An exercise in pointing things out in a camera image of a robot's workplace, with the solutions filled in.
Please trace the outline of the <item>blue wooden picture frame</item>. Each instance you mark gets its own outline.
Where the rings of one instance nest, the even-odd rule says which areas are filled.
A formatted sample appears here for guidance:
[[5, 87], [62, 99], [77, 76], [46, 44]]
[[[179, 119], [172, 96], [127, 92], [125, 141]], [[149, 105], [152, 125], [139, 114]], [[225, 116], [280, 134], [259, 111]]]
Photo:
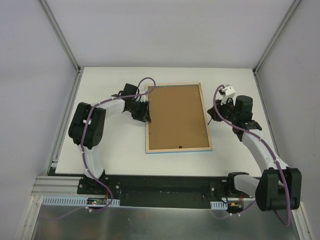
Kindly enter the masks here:
[[145, 99], [151, 118], [145, 127], [147, 154], [213, 150], [201, 83], [160, 84]]

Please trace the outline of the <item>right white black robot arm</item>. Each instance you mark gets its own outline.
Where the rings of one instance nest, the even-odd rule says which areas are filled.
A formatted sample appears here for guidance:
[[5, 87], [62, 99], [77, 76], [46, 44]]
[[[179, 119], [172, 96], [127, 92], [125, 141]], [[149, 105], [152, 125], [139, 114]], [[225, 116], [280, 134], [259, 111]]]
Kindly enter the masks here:
[[252, 154], [262, 173], [256, 179], [244, 172], [228, 174], [225, 192], [255, 197], [261, 211], [296, 210], [300, 206], [302, 173], [289, 167], [265, 140], [262, 127], [253, 120], [253, 99], [246, 95], [215, 99], [207, 112], [216, 122], [228, 122], [233, 133]]

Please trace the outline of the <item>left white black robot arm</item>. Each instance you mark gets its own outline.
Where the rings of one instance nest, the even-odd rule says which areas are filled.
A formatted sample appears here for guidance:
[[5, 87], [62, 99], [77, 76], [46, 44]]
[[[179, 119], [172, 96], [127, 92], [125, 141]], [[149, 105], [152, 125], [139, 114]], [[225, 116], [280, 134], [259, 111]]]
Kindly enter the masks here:
[[77, 105], [68, 136], [80, 151], [84, 177], [90, 179], [88, 188], [94, 194], [102, 194], [107, 187], [105, 181], [100, 179], [105, 168], [98, 150], [104, 134], [105, 121], [114, 115], [129, 112], [133, 120], [150, 123], [150, 102], [141, 100], [141, 97], [148, 96], [155, 89], [156, 85], [141, 92], [139, 85], [127, 83], [123, 90], [106, 100], [95, 104], [80, 102]]

